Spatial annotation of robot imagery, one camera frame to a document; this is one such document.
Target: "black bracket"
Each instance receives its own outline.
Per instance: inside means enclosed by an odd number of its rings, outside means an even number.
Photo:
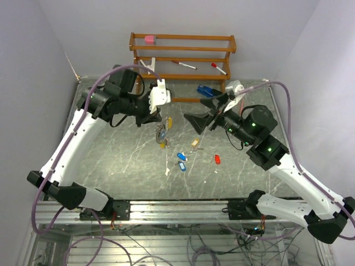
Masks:
[[[96,214],[99,216],[100,220],[111,221],[113,219],[113,214],[115,213],[115,221],[129,221],[131,212],[131,204],[129,201],[116,201],[112,202],[112,209],[110,215],[106,217],[101,217],[99,212]],[[93,216],[91,210],[85,209],[80,213],[79,218],[81,221],[96,221],[95,216]]]
[[[343,202],[344,208],[350,214],[353,214],[355,210],[355,199],[353,197],[346,197],[343,199]],[[308,223],[308,231],[318,240],[332,244],[341,234],[348,220],[348,216],[343,211],[334,213],[333,216],[334,218],[332,219],[322,220],[312,210],[308,215],[304,216]]]
[[[257,209],[259,198],[265,191],[254,190],[247,198],[228,199],[227,208],[222,211],[228,213],[229,220],[251,220],[261,219],[261,213]],[[301,200],[300,197],[282,197],[284,200]],[[275,216],[266,215],[266,220],[276,219]]]

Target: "yellow object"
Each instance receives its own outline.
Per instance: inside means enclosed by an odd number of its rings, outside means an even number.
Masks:
[[[192,147],[196,147],[199,142],[200,142],[199,139],[195,139],[195,140],[191,143],[191,146],[192,146]]]
[[[170,129],[173,126],[173,119],[171,117],[168,117],[168,121],[166,122],[168,129]]]

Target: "marker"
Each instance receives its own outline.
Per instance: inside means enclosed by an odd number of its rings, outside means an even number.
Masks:
[[[178,65],[183,65],[184,67],[188,67],[188,68],[193,68],[193,69],[197,69],[196,67],[192,66],[192,65],[186,65],[182,62],[176,61],[176,60],[172,60],[171,62],[173,62],[174,64],[178,64]]]
[[[211,66],[213,66],[214,68],[218,69],[222,74],[227,75],[227,72],[225,72],[224,70],[222,70],[219,67],[217,67],[217,65],[215,63],[212,63]]]

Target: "blue object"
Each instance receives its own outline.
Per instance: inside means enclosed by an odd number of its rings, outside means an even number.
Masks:
[[[186,161],[186,156],[183,155],[181,152],[179,152],[179,153],[177,154],[177,156],[178,156],[179,159],[182,159],[183,161]]]
[[[160,131],[159,139],[163,140],[165,138],[165,136],[166,136],[166,130],[163,129]]]
[[[202,94],[202,95],[205,95],[206,97],[214,97],[216,96],[214,93],[213,93],[213,89],[211,89],[210,87],[207,87],[205,85],[202,85],[200,84],[198,87],[197,87],[197,92]]]
[[[182,170],[182,172],[186,171],[186,166],[183,162],[179,162],[179,166],[180,166],[180,169]]]

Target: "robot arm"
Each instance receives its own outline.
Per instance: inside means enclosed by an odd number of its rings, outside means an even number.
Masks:
[[[245,119],[233,112],[230,105],[232,103],[234,106],[238,102],[238,99],[235,100],[238,86],[231,93],[201,99],[200,102],[210,108],[210,111],[205,114],[185,114],[185,118],[198,134],[209,125],[210,130],[220,126],[245,146],[251,146],[247,151],[250,159],[287,183],[306,203],[280,199],[256,190],[243,204],[240,201],[229,201],[229,218],[240,219],[241,213],[248,213],[255,218],[260,218],[261,214],[281,217],[307,227],[317,239],[325,243],[333,243],[348,219],[335,202],[341,203],[349,213],[353,213],[355,199],[343,198],[334,193],[302,167],[303,171],[299,172],[288,148],[270,134],[276,127],[277,121],[266,106],[246,107],[252,111]],[[334,201],[330,200],[315,184],[327,191]]]
[[[81,186],[74,182],[79,163],[87,153],[97,134],[111,122],[115,114],[135,116],[138,127],[141,124],[161,121],[158,106],[171,102],[170,91],[165,87],[164,79],[157,84],[152,83],[150,91],[143,97],[129,94],[132,91],[137,73],[123,70],[114,73],[105,82],[102,90],[97,89],[90,100],[88,112],[81,125],[76,129],[83,116],[83,107],[90,88],[82,94],[74,113],[73,121],[55,153],[40,171],[31,171],[27,180],[39,187],[44,177],[52,171],[43,192],[54,198],[67,209],[77,207],[90,208],[98,211],[100,217],[106,218],[115,211],[115,201],[102,191]],[[67,145],[57,163],[51,169],[62,147]]]

